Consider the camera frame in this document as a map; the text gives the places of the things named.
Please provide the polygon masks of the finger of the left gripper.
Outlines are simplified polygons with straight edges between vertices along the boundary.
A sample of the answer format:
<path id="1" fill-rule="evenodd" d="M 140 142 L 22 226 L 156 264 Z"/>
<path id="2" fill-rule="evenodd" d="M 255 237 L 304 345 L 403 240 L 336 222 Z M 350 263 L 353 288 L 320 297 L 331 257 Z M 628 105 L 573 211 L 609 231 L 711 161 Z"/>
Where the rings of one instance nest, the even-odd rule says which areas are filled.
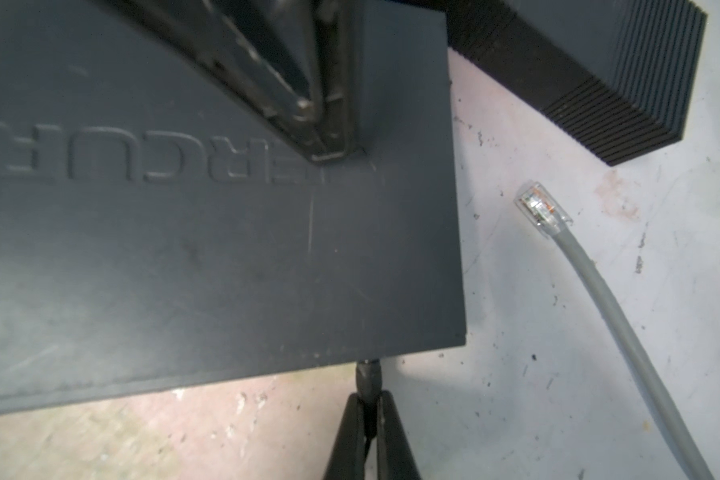
<path id="1" fill-rule="evenodd" d="M 239 99 L 282 140 L 269 95 L 266 56 L 274 52 L 265 1 L 101 1 L 105 9 L 172 48 Z"/>
<path id="2" fill-rule="evenodd" d="M 275 47 L 266 56 L 274 122 L 307 159 L 358 146 L 362 1 L 265 1 Z"/>

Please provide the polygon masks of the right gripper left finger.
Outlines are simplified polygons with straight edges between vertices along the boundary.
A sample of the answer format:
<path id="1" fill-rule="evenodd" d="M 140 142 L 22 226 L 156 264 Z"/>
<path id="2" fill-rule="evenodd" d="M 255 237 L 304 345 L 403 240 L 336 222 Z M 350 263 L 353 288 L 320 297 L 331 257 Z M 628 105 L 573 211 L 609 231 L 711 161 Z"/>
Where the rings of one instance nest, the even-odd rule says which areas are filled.
<path id="1" fill-rule="evenodd" d="M 365 475 L 364 404 L 351 394 L 329 456 L 324 480 L 358 480 Z"/>

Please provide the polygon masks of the black power adapter with plug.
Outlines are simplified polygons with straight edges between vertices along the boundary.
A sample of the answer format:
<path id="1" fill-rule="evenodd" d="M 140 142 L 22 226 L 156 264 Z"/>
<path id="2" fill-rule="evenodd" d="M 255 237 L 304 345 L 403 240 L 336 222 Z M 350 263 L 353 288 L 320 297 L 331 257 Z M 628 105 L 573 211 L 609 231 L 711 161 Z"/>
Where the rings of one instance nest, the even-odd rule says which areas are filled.
<path id="1" fill-rule="evenodd" d="M 372 441 L 377 435 L 377 402 L 382 392 L 382 368 L 378 359 L 356 364 L 357 393 L 363 406 L 364 460 L 367 460 Z"/>

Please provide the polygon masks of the dark grey network switch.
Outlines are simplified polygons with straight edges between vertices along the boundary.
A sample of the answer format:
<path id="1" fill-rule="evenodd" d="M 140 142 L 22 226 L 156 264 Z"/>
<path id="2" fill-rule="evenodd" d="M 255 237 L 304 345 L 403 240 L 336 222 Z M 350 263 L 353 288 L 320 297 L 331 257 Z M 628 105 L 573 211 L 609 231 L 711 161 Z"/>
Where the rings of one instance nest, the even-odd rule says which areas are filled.
<path id="1" fill-rule="evenodd" d="M 445 18 L 365 10 L 310 163 L 90 1 L 0 1 L 0 414 L 460 346 Z"/>

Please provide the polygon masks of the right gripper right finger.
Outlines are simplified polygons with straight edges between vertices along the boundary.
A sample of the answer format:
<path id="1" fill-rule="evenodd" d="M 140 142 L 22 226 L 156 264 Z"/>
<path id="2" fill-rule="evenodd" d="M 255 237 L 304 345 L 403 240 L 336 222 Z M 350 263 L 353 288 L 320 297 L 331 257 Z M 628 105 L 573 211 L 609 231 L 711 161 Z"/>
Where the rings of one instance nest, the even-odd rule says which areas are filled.
<path id="1" fill-rule="evenodd" d="M 394 398 L 382 391 L 377 401 L 377 478 L 421 480 Z"/>

